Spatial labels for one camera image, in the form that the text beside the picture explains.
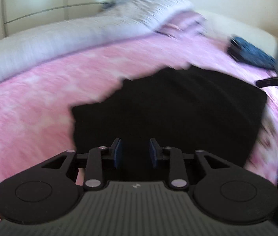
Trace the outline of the pink floral blanket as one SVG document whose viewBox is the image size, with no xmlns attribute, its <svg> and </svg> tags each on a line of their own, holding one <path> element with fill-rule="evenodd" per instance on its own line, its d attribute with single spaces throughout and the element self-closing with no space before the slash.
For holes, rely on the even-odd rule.
<svg viewBox="0 0 278 236">
<path fill-rule="evenodd" d="M 94 47 L 46 62 L 0 84 L 0 182 L 73 144 L 72 106 L 100 102 L 125 78 L 168 65 L 219 70 L 253 82 L 273 72 L 238 64 L 228 35 L 162 34 Z"/>
</svg>

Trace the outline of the black zip jacket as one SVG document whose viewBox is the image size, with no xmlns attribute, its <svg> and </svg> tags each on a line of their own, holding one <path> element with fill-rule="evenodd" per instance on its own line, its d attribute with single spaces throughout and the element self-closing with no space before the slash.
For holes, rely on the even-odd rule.
<svg viewBox="0 0 278 236">
<path fill-rule="evenodd" d="M 256 141 L 267 94 L 238 78 L 195 66 L 164 68 L 126 79 L 102 102 L 77 105 L 73 140 L 79 153 L 122 141 L 119 168 L 151 171 L 149 141 L 184 153 L 205 150 L 243 167 Z"/>
</svg>

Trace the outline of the white pillow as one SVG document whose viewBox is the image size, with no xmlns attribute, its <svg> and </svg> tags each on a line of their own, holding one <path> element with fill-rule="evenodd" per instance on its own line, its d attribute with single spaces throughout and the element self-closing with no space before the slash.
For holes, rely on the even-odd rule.
<svg viewBox="0 0 278 236">
<path fill-rule="evenodd" d="M 204 28 L 205 36 L 208 38 L 228 41 L 231 37 L 238 36 L 272 57 L 277 55 L 278 38 L 272 34 L 214 12 L 206 10 L 196 10 L 196 12 L 206 19 Z"/>
</svg>

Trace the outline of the blue storage bag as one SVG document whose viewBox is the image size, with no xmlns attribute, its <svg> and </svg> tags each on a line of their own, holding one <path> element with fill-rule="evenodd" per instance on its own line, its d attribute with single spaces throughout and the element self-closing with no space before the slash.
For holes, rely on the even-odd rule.
<svg viewBox="0 0 278 236">
<path fill-rule="evenodd" d="M 231 37 L 226 52 L 238 63 L 274 70 L 275 59 L 241 37 Z"/>
</svg>

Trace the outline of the white ribbed bedspread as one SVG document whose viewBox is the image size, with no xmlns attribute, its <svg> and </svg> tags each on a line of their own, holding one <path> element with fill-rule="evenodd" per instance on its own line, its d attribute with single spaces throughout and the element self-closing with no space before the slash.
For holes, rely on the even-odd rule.
<svg viewBox="0 0 278 236">
<path fill-rule="evenodd" d="M 18 32 L 0 40 L 0 83 L 62 55 L 149 35 L 190 9 L 189 0 L 127 0 L 94 17 Z"/>
</svg>

